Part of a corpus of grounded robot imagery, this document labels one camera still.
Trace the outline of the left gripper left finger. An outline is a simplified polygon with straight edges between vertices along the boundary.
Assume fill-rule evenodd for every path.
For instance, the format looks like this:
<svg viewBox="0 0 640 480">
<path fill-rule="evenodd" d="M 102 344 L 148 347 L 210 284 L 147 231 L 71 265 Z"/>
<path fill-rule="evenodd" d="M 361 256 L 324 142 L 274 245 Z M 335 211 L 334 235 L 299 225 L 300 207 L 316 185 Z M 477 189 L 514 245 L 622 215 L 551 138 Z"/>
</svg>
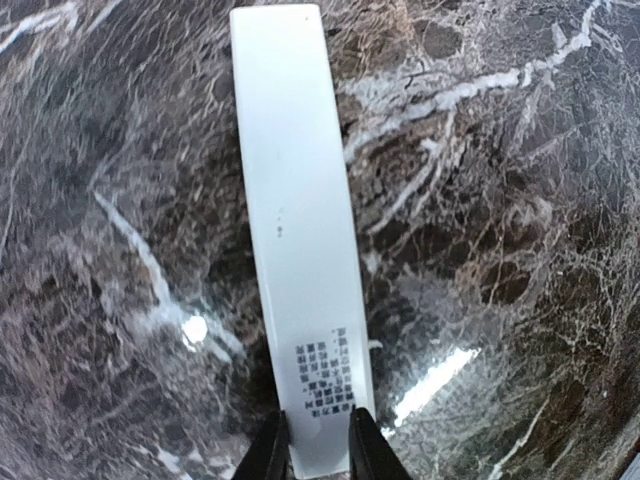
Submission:
<svg viewBox="0 0 640 480">
<path fill-rule="evenodd" d="M 289 433 L 284 411 L 270 413 L 232 477 L 233 480 L 282 480 L 289 465 Z"/>
</svg>

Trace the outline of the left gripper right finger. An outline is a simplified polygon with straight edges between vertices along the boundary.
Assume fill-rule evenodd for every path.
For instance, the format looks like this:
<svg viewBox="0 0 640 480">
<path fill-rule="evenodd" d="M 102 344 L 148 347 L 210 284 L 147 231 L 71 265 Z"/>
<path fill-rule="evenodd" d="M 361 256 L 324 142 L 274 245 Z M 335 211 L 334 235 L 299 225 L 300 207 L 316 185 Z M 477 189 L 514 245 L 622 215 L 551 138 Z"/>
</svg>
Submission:
<svg viewBox="0 0 640 480">
<path fill-rule="evenodd" d="M 370 412 L 354 408 L 349 418 L 350 477 L 355 480 L 411 480 Z"/>
</svg>

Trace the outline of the white battery cover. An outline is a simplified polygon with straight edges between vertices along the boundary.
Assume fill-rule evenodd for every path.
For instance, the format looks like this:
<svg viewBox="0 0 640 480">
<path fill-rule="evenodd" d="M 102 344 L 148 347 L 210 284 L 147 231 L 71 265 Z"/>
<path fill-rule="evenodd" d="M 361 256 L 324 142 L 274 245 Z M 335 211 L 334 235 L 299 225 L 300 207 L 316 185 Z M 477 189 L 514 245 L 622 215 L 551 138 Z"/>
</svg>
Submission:
<svg viewBox="0 0 640 480">
<path fill-rule="evenodd" d="M 268 346 L 299 479 L 349 467 L 373 387 L 355 225 L 318 6 L 230 15 L 241 160 Z"/>
</svg>

